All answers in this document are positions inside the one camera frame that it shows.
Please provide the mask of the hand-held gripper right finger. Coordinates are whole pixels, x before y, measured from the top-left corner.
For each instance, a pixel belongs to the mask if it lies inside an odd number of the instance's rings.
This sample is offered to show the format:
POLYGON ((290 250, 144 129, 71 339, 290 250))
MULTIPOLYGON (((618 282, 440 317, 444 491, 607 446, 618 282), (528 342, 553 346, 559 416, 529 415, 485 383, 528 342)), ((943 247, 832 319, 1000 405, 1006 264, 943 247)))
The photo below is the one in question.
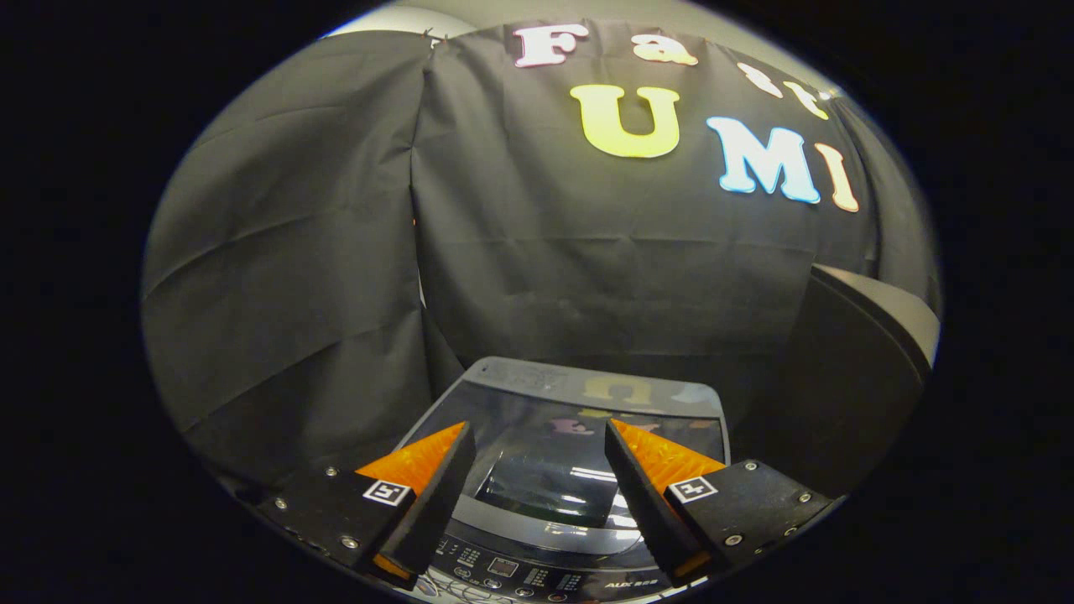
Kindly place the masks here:
POLYGON ((725 464, 616 418, 606 422, 603 454, 674 588, 752 565, 840 506, 760 461, 725 464))

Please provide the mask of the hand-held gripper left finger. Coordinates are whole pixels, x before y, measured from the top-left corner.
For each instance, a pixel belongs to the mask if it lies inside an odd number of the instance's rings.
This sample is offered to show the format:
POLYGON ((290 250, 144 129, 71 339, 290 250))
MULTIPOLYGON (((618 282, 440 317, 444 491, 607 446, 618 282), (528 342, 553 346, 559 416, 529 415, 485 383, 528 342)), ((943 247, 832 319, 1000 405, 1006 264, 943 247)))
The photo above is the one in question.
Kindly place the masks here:
POLYGON ((471 425, 456 422, 360 469, 296 473, 255 508, 330 565, 410 590, 433 561, 475 460, 471 425))

